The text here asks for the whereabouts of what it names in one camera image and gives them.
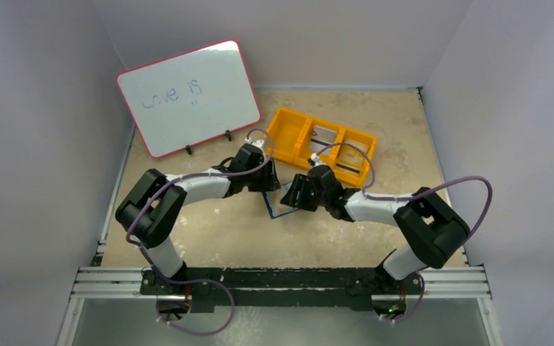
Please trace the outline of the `blue leather card holder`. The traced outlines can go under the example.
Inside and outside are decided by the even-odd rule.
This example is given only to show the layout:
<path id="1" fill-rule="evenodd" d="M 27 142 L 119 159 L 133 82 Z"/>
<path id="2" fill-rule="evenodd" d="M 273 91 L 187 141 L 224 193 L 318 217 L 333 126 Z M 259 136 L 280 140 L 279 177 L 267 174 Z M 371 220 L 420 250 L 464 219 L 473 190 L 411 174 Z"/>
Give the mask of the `blue leather card holder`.
<path id="1" fill-rule="evenodd" d="M 289 191 L 291 185 L 292 182 L 287 182 L 286 184 L 282 184 L 278 190 L 262 192 L 263 200 L 271 219 L 279 218 L 299 210 L 298 208 L 281 203 L 281 199 Z"/>

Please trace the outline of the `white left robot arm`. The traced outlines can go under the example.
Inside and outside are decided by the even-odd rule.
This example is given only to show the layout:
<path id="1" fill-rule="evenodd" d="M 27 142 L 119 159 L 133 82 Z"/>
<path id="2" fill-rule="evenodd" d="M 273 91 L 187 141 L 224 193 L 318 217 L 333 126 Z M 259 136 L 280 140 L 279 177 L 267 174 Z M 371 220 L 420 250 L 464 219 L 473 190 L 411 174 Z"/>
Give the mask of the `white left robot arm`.
<path id="1" fill-rule="evenodd" d="M 237 154 L 206 171 L 167 175 L 147 170 L 115 212 L 126 241 L 138 246 L 155 270 L 170 280 L 186 281 L 187 269 L 170 240 L 181 209 L 202 200 L 277 190 L 274 160 L 265 154 L 265 140 L 243 144 Z"/>

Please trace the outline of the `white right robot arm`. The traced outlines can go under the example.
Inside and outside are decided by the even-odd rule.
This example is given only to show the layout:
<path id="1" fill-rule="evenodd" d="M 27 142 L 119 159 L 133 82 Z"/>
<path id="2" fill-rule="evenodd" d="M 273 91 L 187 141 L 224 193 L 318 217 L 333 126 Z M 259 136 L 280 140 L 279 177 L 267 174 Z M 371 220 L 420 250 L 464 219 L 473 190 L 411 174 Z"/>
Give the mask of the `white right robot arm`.
<path id="1" fill-rule="evenodd" d="M 409 195 L 364 193 L 344 187 L 327 165 L 296 174 L 280 203 L 333 218 L 396 226 L 407 244 L 386 256 L 378 271 L 402 280 L 427 267 L 440 269 L 470 237 L 468 224 L 435 192 L 422 187 Z"/>

